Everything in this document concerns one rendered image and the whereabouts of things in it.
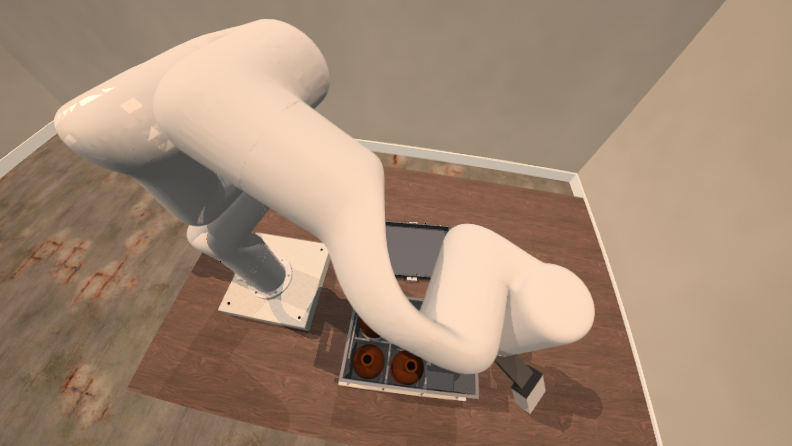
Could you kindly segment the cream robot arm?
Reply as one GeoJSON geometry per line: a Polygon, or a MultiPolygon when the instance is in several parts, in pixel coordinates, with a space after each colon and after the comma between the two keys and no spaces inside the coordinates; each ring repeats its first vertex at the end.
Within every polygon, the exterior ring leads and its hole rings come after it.
{"type": "Polygon", "coordinates": [[[189,225],[190,244],[261,299],[293,276],[252,233],[273,209],[325,245],[374,332],[460,374],[495,362],[531,414],[543,373],[517,354],[583,338],[595,315],[588,288],[499,234],[460,224],[443,240],[418,311],[389,258],[382,162],[315,111],[330,86],[321,51],[285,22],[248,24],[189,40],[74,98],[55,115],[59,137],[99,167],[136,173],[126,175],[189,225]]]}

